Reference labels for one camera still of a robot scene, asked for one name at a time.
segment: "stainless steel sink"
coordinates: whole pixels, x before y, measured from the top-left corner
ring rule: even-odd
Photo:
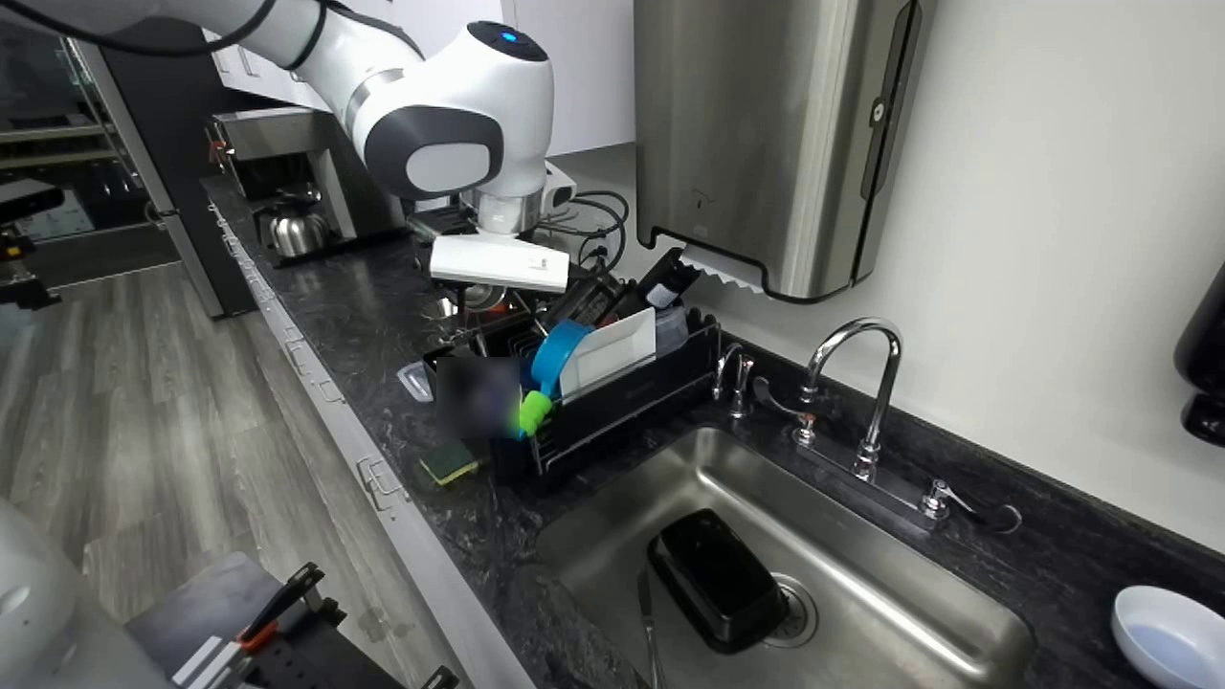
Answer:
[[[648,644],[635,582],[648,541],[691,509],[717,509],[750,542],[784,584],[791,618],[772,639],[717,653],[652,577],[664,689],[1017,686],[1031,662],[1032,634],[1010,607],[735,436],[696,429],[547,526],[537,542],[537,564],[640,671]]]

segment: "wall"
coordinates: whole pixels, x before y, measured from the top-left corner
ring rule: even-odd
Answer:
[[[551,154],[635,143],[635,0],[504,0],[551,59]]]
[[[700,301],[791,360],[889,318],[894,407],[1225,550],[1225,453],[1179,429],[1170,369],[1225,262],[1220,26],[1220,0],[941,0],[876,274],[826,305]],[[863,341],[832,374],[876,369]]]

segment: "paper towel dispenser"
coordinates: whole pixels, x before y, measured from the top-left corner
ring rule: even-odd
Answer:
[[[640,0],[640,241],[815,301],[874,273],[927,0]]]

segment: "dark granite countertop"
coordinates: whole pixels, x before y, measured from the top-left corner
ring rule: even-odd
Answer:
[[[426,248],[391,232],[310,263],[270,269],[254,246],[243,199],[227,180],[208,180],[208,191],[537,686],[640,686],[631,662],[533,565],[533,542],[547,519],[635,466],[652,448],[691,424],[726,424],[726,415],[691,407],[664,424],[640,429],[626,448],[547,499],[496,487],[488,472],[440,490],[417,466],[417,457],[456,444],[456,429],[431,407],[417,407],[393,379],[396,369],[448,341],[442,291],[426,274]],[[778,379],[796,374],[765,353],[756,369]],[[832,381],[818,421],[834,444],[852,448],[863,415],[861,394]],[[772,421],[726,424],[726,434],[756,444],[784,436]],[[804,475],[796,457],[781,453],[781,463]],[[949,519],[934,536],[880,526],[1032,628],[1038,660],[1027,686],[1144,686],[1110,639],[1110,602],[1121,584],[1167,584],[1225,607],[1220,555],[927,421],[894,415],[884,463],[941,475],[975,504],[1017,504],[1027,514],[1027,527],[1014,536],[963,519]]]

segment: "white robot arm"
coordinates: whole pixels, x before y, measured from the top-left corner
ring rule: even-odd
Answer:
[[[150,14],[182,19],[213,34],[243,26],[242,47],[298,73],[348,129],[375,185],[400,199],[473,191],[479,232],[538,269],[504,281],[496,269],[463,273],[473,285],[565,288],[565,258],[551,248],[504,246],[518,237],[525,204],[542,185],[551,138],[551,60],[519,29],[470,24],[427,60],[417,47],[342,0],[0,0],[0,13],[53,19],[89,34],[111,34]]]

